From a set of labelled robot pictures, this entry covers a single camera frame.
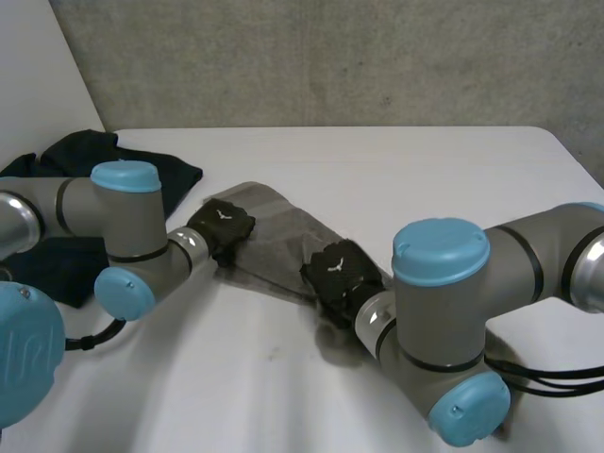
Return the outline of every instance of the black cable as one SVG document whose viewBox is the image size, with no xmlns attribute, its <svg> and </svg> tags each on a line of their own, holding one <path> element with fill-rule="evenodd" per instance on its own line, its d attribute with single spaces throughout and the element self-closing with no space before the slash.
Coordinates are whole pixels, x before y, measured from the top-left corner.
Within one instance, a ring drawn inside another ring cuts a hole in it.
<svg viewBox="0 0 604 453">
<path fill-rule="evenodd" d="M 594 382 L 591 384 L 581 384 L 585 387 L 578 386 L 574 390 L 568 390 L 564 392 L 553 392 L 550 390 L 532 389 L 530 387 L 518 384 L 507 379 L 504 380 L 511 389 L 517 390 L 519 392 L 524 392 L 526 394 L 535 394 L 537 396 L 545 396 L 550 398 L 571 398 L 574 396 L 585 396 L 587 394 L 594 394 L 596 392 L 601 392 L 602 390 L 604 390 L 604 381 Z"/>
<path fill-rule="evenodd" d="M 485 363 L 491 368 L 494 368 L 503 373 L 510 375 L 517 375 L 522 378 L 545 378 L 545 379 L 593 379 L 593 378 L 604 378 L 604 366 L 597 366 L 595 368 L 585 368 L 583 370 L 569 370 L 569 371 L 545 371 L 545 370 L 534 370 L 511 361 L 496 361 L 494 359 L 485 358 Z"/>
<path fill-rule="evenodd" d="M 595 382 L 585 382 L 584 384 L 557 384 L 555 382 L 547 382 L 546 380 L 540 379 L 538 377 L 534 377 L 532 381 L 537 382 L 538 384 L 545 385 L 546 387 L 552 389 L 561 389 L 561 390 L 577 390 L 582 388 L 587 388 L 594 384 L 598 384 L 600 382 L 604 383 L 604 379 L 597 380 Z"/>
<path fill-rule="evenodd" d="M 100 344 L 108 342 L 115 337 L 122 331 L 125 325 L 126 321 L 123 319 L 114 319 L 111 324 L 109 324 L 101 333 L 89 335 L 88 337 L 82 337 L 79 340 L 68 338 L 65 340 L 65 350 L 77 351 L 81 349 L 82 351 L 89 351 L 94 349 Z"/>
<path fill-rule="evenodd" d="M 563 380 L 563 379 L 586 379 L 586 378 L 601 378 L 602 371 L 604 371 L 604 367 L 596 367 L 596 368 L 588 368 L 583 370 L 572 370 L 572 371 L 544 371 L 544 370 L 534 370 L 531 368 L 527 368 L 525 366 L 519 365 L 518 363 L 513 363 L 510 361 L 497 361 L 489 358 L 485 358 L 485 362 L 494 368 L 499 373 L 513 375 L 521 378 L 526 378 L 537 382 L 538 384 L 544 385 L 546 387 L 550 387 L 553 389 L 559 389 L 560 392 L 555 392 L 551 390 L 540 390 L 533 389 L 531 387 L 518 384 L 509 379 L 505 379 L 508 386 L 514 390 L 519 392 L 524 392 L 527 394 L 535 394 L 538 396 L 552 397 L 552 398 L 566 398 L 566 397 L 574 397 L 574 396 L 584 396 L 587 394 L 594 394 L 596 392 L 601 392 L 604 390 L 604 379 L 595 381 L 595 382 L 585 382 L 581 384 L 558 384 L 555 382 L 548 382 L 545 379 L 555 379 L 555 380 Z"/>
</svg>

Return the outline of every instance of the gripper logo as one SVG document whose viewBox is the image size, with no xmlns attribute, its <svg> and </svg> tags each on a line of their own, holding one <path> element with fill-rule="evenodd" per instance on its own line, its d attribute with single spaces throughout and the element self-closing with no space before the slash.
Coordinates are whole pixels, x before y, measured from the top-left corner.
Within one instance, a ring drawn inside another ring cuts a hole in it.
<svg viewBox="0 0 604 453">
<path fill-rule="evenodd" d="M 51 375 L 54 329 L 23 324 L 0 337 L 0 392 L 17 390 L 32 379 Z"/>
</svg>

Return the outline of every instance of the gray cloth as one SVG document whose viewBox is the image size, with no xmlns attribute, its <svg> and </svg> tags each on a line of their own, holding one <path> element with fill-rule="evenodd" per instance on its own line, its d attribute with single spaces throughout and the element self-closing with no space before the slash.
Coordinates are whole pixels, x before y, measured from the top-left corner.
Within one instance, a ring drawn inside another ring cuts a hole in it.
<svg viewBox="0 0 604 453">
<path fill-rule="evenodd" d="M 300 268 L 310 256 L 342 237 L 307 212 L 296 208 L 280 193 L 257 182 L 245 182 L 224 192 L 219 198 L 243 208 L 256 217 L 256 226 L 237 251 L 235 266 L 219 269 L 217 276 L 226 283 L 297 303 L 314 303 L 314 292 L 301 275 Z M 392 287 L 392 278 L 383 274 L 384 286 Z M 336 329 L 318 312 L 315 342 L 323 358 L 340 366 L 361 366 L 368 353 L 354 332 Z M 521 363 L 515 351 L 487 329 L 486 353 L 493 359 Z M 504 424 L 494 433 L 507 440 L 521 394 L 512 391 L 512 407 Z"/>
<path fill-rule="evenodd" d="M 256 217 L 256 226 L 237 251 L 235 267 L 217 276 L 235 286 L 285 298 L 311 302 L 314 291 L 300 275 L 302 264 L 342 237 L 283 195 L 257 182 L 245 182 L 212 198 L 233 203 Z M 384 286 L 392 279 L 382 271 Z"/>
</svg>

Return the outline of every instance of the black band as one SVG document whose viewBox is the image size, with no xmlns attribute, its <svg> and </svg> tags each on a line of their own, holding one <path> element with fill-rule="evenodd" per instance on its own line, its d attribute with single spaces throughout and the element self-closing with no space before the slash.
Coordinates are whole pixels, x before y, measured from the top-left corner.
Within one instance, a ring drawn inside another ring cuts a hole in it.
<svg viewBox="0 0 604 453">
<path fill-rule="evenodd" d="M 583 239 L 579 241 L 575 248 L 573 248 L 573 251 L 570 252 L 570 255 L 568 256 L 568 259 L 566 260 L 566 263 L 564 264 L 564 267 L 562 269 L 562 278 L 560 282 L 561 296 L 564 302 L 568 302 L 569 304 L 573 303 L 570 296 L 570 280 L 573 276 L 575 265 L 577 264 L 581 253 L 583 253 L 583 250 L 587 248 L 591 241 L 593 241 L 602 233 L 604 233 L 604 226 L 599 226 L 595 230 L 590 231 L 585 235 Z"/>
<path fill-rule="evenodd" d="M 29 201 L 28 199 L 19 195 L 18 193 L 15 193 L 12 191 L 0 191 L 0 193 L 8 193 L 10 196 L 14 196 L 19 201 L 21 201 L 24 205 L 26 205 L 28 208 L 31 209 L 31 211 L 34 213 L 34 215 L 38 219 L 38 224 L 40 225 L 40 239 L 42 239 L 44 237 L 44 233 L 46 232 L 46 225 L 44 224 L 44 218 L 42 217 L 42 214 L 40 213 L 38 208 L 36 208 L 36 206 L 31 201 Z"/>
<path fill-rule="evenodd" d="M 483 349 L 482 351 L 480 351 L 480 354 L 478 354 L 475 358 L 471 359 L 470 361 L 460 363 L 458 365 L 434 365 L 432 363 L 426 363 L 424 361 L 420 361 L 419 359 L 416 359 L 414 356 L 409 354 L 402 347 L 400 348 L 400 351 L 403 354 L 403 356 L 405 357 L 405 359 L 410 361 L 412 364 L 414 364 L 418 368 L 432 371 L 434 373 L 460 373 L 462 371 L 469 370 L 470 368 L 474 368 L 476 365 L 478 365 L 480 363 L 480 361 L 482 360 L 482 357 L 484 356 L 484 349 Z"/>
<path fill-rule="evenodd" d="M 377 361 L 379 361 L 379 351 L 381 351 L 382 343 L 384 343 L 384 340 L 386 339 L 386 337 L 388 336 L 390 331 L 395 327 L 396 327 L 396 318 L 393 319 L 390 323 L 388 323 L 388 325 L 386 325 L 386 327 L 379 334 L 379 337 L 377 337 L 377 341 L 376 341 L 376 359 L 377 359 Z"/>
<path fill-rule="evenodd" d="M 63 215 L 63 196 L 65 195 L 65 191 L 67 190 L 67 186 L 74 180 L 74 178 L 65 179 L 62 184 L 59 186 L 59 190 L 57 191 L 57 203 L 55 203 L 55 215 L 57 216 L 57 222 L 63 231 L 65 231 L 70 236 L 75 236 L 74 232 L 67 226 L 67 222 L 65 221 L 65 216 Z"/>
<path fill-rule="evenodd" d="M 174 239 L 169 239 L 168 242 L 173 243 L 176 247 L 178 247 L 182 251 L 182 254 L 187 259 L 187 264 L 189 265 L 189 275 L 190 275 L 191 272 L 193 271 L 193 262 L 191 261 L 191 256 L 189 255 L 189 252 L 187 252 L 185 247 L 183 247 L 182 245 L 177 243 Z"/>
<path fill-rule="evenodd" d="M 107 258 L 114 262 L 139 262 L 139 261 L 147 261 L 152 260 L 153 258 L 160 257 L 164 253 L 168 251 L 169 243 L 166 243 L 164 247 L 155 252 L 145 253 L 144 255 L 135 255 L 133 257 L 114 257 L 113 255 L 107 254 Z"/>
<path fill-rule="evenodd" d="M 535 275 L 535 290 L 532 293 L 532 298 L 530 302 L 537 302 L 541 297 L 541 293 L 544 290 L 544 268 L 541 266 L 539 262 L 539 257 L 535 253 L 534 249 L 530 246 L 529 241 L 525 239 L 523 235 L 521 235 L 518 231 L 511 229 L 509 226 L 498 225 L 494 226 L 501 231 L 505 231 L 510 236 L 512 236 L 522 247 L 525 253 L 528 256 L 528 260 L 530 261 L 530 265 L 532 266 L 532 272 Z"/>
</svg>

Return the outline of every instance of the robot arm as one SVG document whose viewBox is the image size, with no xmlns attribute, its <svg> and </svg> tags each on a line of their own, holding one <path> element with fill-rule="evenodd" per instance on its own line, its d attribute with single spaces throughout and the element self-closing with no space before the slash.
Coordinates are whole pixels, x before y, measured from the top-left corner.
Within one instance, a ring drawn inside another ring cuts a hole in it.
<svg viewBox="0 0 604 453">
<path fill-rule="evenodd" d="M 212 199 L 167 234 L 158 172 L 146 162 L 103 163 L 90 178 L 0 180 L 0 260 L 49 237 L 102 237 L 110 267 L 94 294 L 118 320 L 145 316 L 210 257 L 230 264 L 254 224 L 244 210 Z M 54 301 L 0 281 L 0 429 L 44 399 L 65 347 Z"/>
<path fill-rule="evenodd" d="M 137 161 L 97 165 L 90 178 L 3 179 L 0 260 L 47 237 L 102 237 L 110 267 L 96 298 L 116 319 L 140 319 L 209 257 L 228 264 L 254 226 L 243 210 L 211 200 L 167 234 L 160 187 L 157 169 Z"/>
<path fill-rule="evenodd" d="M 507 383 L 485 361 L 487 320 L 551 296 L 604 311 L 604 207 L 595 204 L 562 205 L 486 231 L 461 219 L 410 224 L 394 238 L 394 290 L 372 283 L 356 257 L 348 260 L 356 267 L 342 269 L 344 300 L 331 300 L 324 283 L 350 249 L 330 247 L 303 275 L 340 320 L 352 320 L 385 373 L 454 446 L 491 434 L 510 407 Z M 373 293 L 364 303 L 361 281 Z"/>
</svg>

